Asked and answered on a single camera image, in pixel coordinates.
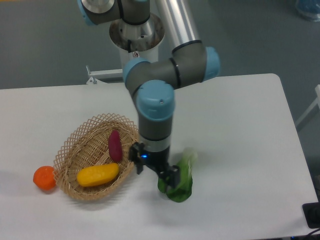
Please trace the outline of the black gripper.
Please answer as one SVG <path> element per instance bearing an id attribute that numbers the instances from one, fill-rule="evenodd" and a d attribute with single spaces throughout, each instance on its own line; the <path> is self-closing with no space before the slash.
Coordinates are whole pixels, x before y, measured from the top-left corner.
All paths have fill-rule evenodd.
<path id="1" fill-rule="evenodd" d="M 141 174 L 145 165 L 159 176 L 159 189 L 175 189 L 180 183 L 180 167 L 169 166 L 169 154 L 169 146 L 161 151 L 150 151 L 143 143 L 135 142 L 129 148 L 128 159 L 134 163 L 137 175 Z"/>

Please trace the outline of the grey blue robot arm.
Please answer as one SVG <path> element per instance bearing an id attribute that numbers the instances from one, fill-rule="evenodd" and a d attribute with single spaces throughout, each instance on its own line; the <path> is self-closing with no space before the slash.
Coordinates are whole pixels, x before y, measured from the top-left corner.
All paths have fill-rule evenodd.
<path id="1" fill-rule="evenodd" d="M 148 0 L 80 0 L 89 25 L 117 25 L 117 46 L 130 60 L 122 78 L 138 114 L 139 141 L 129 150 L 138 173 L 153 170 L 169 187 L 180 183 L 181 171 L 169 165 L 175 90 L 219 74 L 213 47 L 203 45 L 187 0 L 158 0 L 160 23 Z"/>

